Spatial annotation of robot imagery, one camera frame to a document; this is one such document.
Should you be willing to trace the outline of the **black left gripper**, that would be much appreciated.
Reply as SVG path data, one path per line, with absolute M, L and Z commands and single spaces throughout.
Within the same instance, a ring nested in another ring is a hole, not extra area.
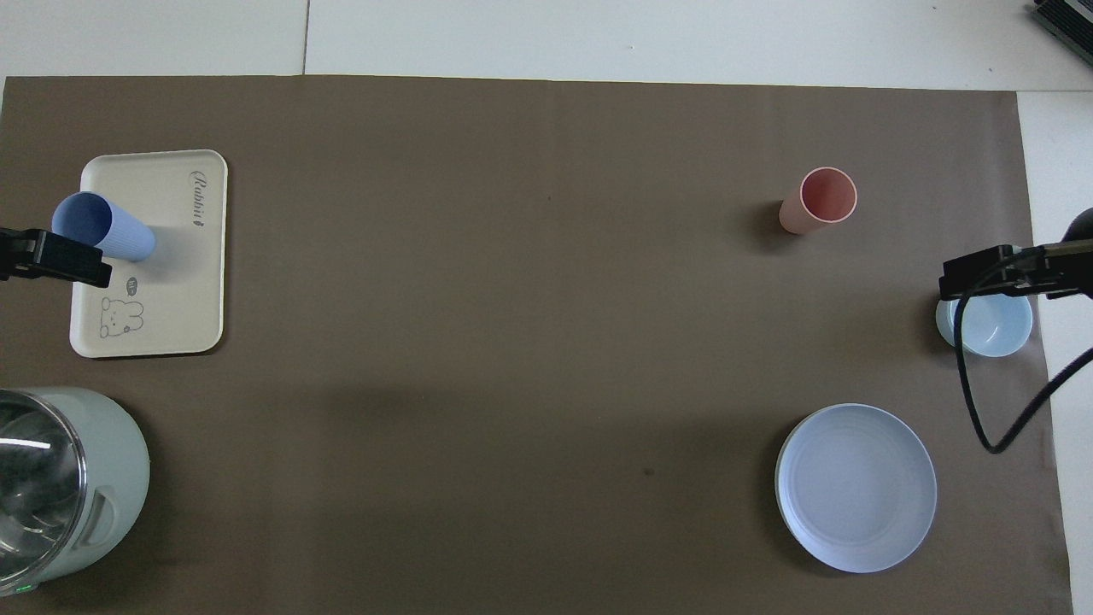
M 51 232 L 39 232 L 33 238 L 31 230 L 0 227 L 0 281 L 52 277 L 95 288 L 109 286 L 113 268 L 99 248 Z M 30 255 L 32 272 L 27 268 Z

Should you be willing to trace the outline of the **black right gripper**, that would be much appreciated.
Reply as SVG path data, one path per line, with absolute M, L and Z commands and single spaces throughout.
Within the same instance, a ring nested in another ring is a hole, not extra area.
M 997 245 L 947 260 L 939 277 L 939 299 L 955 301 L 969 291 L 971 296 L 1025 296 L 1015 265 L 1015 256 L 1022 252 L 1016 245 Z M 1081 295 L 1093 300 L 1093 208 L 1070 223 L 1062 240 L 1035 246 L 1032 252 L 1026 267 L 1032 295 L 1049 299 Z

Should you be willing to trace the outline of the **blue plastic cup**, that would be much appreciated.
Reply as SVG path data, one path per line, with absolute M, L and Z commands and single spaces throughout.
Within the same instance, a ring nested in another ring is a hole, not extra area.
M 114 260 L 144 261 L 157 246 L 151 227 L 92 191 L 75 192 L 55 206 L 51 229 Z

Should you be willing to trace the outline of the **pink plastic cup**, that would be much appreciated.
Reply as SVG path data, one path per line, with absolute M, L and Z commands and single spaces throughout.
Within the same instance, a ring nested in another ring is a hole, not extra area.
M 795 235 L 827 229 L 850 218 L 858 200 L 857 185 L 847 172 L 818 167 L 808 172 L 781 200 L 778 222 L 781 230 Z

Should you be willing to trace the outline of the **cream rabbit print tray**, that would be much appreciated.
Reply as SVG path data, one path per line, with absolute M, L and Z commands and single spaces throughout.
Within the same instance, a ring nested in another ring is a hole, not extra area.
M 230 167 L 213 150 L 101 155 L 79 180 L 154 234 L 141 261 L 111 260 L 106 288 L 72 288 L 69 342 L 86 358 L 198 354 L 224 330 Z

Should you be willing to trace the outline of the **light blue bowl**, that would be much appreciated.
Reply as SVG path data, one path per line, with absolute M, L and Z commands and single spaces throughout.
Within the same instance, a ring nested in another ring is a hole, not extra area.
M 973 296 L 961 319 L 961 342 L 967 353 L 1000 358 L 1026 346 L 1033 324 L 1026 297 Z

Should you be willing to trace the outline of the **pale green cooking pot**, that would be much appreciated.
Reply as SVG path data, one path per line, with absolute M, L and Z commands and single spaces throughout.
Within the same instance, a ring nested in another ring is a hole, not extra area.
M 134 525 L 149 480 L 144 436 L 117 401 L 0 389 L 0 598 L 105 557 Z

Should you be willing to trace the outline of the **dark grey device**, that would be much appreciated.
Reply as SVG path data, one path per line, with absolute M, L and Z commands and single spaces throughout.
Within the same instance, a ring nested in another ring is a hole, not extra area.
M 1031 16 L 1093 67 L 1093 0 L 1033 0 Z

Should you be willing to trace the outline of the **brown table mat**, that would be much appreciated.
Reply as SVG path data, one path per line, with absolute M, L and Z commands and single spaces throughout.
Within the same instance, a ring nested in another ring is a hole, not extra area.
M 1003 92 L 353 76 L 10 80 L 0 225 L 89 159 L 230 164 L 210 354 L 87 360 L 69 284 L 0 283 L 0 386 L 141 425 L 109 556 L 0 615 L 1065 615 L 1051 416 L 973 435 L 951 258 L 1032 240 Z M 808 172 L 850 218 L 781 230 Z M 843 402 L 932 456 L 921 547 L 835 570 L 781 522 L 789 431 Z

